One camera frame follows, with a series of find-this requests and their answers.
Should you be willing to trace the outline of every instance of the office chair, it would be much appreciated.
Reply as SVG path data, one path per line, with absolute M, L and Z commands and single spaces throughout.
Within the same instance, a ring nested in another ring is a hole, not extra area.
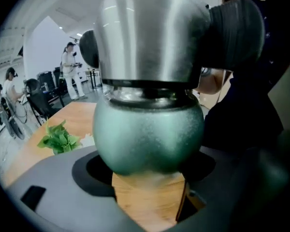
M 27 100 L 31 107 L 44 119 L 53 116 L 60 109 L 53 108 L 41 91 L 41 85 L 36 79 L 29 79 L 25 82 Z

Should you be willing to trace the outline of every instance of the wooden table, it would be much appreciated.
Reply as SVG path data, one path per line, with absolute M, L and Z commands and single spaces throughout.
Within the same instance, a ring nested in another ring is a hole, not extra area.
M 71 102 L 49 119 L 49 126 L 66 120 L 64 126 L 67 131 L 83 138 L 88 133 L 92 134 L 95 107 L 95 103 Z M 53 156 L 51 149 L 37 147 L 45 135 L 44 124 L 25 143 L 4 176 L 6 187 L 39 161 Z M 176 224 L 175 217 L 185 186 L 182 175 L 162 187 L 151 190 L 132 187 L 116 174 L 113 175 L 112 182 L 118 205 L 146 231 L 163 231 Z

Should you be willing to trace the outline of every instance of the floor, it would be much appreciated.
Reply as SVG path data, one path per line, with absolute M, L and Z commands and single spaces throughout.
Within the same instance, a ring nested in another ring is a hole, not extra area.
M 97 102 L 103 92 L 108 89 L 107 86 L 103 86 L 103 88 L 91 89 L 91 84 L 89 82 L 83 83 L 83 91 L 87 95 L 87 99 L 80 99 L 78 102 Z M 69 95 L 66 94 L 63 98 L 63 103 L 68 105 L 73 102 Z M 54 103 L 54 108 L 62 108 L 59 100 Z M 34 117 L 33 112 L 30 108 L 26 106 L 28 121 L 23 125 L 23 130 L 25 131 L 25 139 L 20 140 L 19 138 L 12 139 L 9 135 L 8 131 L 4 128 L 0 133 L 0 177 L 5 173 L 5 171 L 9 168 L 13 159 L 17 155 L 18 151 L 22 148 L 22 145 L 30 138 L 30 135 L 35 132 L 35 130 L 39 127 L 39 124 Z M 202 107 L 204 116 L 208 113 L 208 109 Z

